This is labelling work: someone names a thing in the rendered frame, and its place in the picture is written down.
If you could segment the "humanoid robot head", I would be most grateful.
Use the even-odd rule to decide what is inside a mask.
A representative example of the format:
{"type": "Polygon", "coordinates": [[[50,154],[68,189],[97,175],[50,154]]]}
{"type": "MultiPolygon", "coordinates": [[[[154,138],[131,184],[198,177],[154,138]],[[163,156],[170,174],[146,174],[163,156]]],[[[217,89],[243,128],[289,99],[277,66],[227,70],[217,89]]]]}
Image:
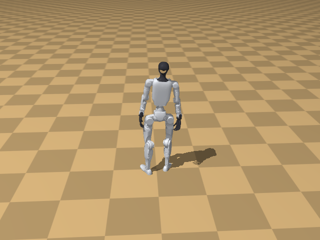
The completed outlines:
{"type": "Polygon", "coordinates": [[[167,62],[160,62],[158,65],[158,71],[160,73],[160,77],[157,79],[158,82],[167,82],[168,79],[166,79],[166,73],[169,70],[169,64],[167,62]],[[160,70],[166,71],[165,73],[161,73],[160,70]]]}

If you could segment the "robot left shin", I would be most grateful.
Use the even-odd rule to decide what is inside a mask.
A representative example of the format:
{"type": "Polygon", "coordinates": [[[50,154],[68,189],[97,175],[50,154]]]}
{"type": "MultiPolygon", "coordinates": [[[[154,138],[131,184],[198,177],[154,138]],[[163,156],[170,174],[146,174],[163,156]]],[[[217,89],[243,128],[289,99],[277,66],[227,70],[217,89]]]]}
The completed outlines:
{"type": "Polygon", "coordinates": [[[145,158],[145,168],[150,169],[151,159],[153,156],[153,149],[150,149],[150,144],[148,142],[144,145],[144,158],[145,158]]]}

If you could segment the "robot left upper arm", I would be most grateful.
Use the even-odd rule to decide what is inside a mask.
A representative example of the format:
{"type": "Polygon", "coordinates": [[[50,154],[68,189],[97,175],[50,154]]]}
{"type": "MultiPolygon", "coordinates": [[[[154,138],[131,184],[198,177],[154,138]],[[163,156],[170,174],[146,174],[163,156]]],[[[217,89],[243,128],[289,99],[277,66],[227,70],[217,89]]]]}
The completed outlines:
{"type": "Polygon", "coordinates": [[[150,87],[153,85],[154,79],[147,79],[145,81],[144,90],[143,90],[143,101],[149,100],[150,87]]]}

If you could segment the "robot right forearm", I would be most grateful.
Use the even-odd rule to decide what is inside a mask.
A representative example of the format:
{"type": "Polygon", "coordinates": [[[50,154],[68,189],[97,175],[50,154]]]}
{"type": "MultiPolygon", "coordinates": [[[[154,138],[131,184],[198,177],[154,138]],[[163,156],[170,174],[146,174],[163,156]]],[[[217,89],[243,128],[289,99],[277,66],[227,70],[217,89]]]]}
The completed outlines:
{"type": "Polygon", "coordinates": [[[175,104],[175,113],[176,113],[176,117],[179,118],[179,115],[181,114],[182,117],[182,113],[181,113],[181,100],[179,97],[179,103],[175,104]]]}

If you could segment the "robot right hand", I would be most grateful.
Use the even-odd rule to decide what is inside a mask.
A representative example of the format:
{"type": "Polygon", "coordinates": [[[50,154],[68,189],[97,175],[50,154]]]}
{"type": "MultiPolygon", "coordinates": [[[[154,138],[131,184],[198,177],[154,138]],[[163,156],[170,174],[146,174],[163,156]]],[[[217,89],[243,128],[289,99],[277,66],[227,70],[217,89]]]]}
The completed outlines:
{"type": "Polygon", "coordinates": [[[180,114],[180,115],[179,115],[179,118],[176,117],[176,119],[177,119],[177,120],[176,120],[176,123],[173,125],[173,126],[176,125],[175,129],[173,129],[174,131],[177,131],[177,130],[179,130],[179,129],[181,128],[182,115],[180,114]]]}

